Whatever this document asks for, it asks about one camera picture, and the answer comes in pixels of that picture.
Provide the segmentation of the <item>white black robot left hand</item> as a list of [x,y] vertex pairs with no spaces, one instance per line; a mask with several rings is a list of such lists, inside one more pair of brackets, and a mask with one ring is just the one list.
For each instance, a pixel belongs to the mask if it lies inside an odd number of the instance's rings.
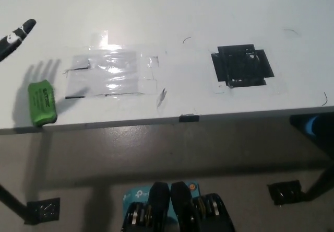
[[37,21],[29,19],[10,34],[1,39],[1,61],[11,55],[35,27]]

